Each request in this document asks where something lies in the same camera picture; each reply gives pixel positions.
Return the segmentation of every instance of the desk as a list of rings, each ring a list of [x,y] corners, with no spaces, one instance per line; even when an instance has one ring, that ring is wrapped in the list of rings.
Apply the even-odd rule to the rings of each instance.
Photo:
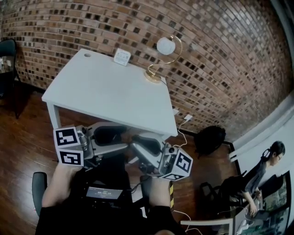
[[[90,50],[81,49],[67,63],[42,100],[54,129],[61,127],[58,107],[63,107],[166,138],[178,134],[164,83],[152,83],[144,77],[144,69],[119,65]]]

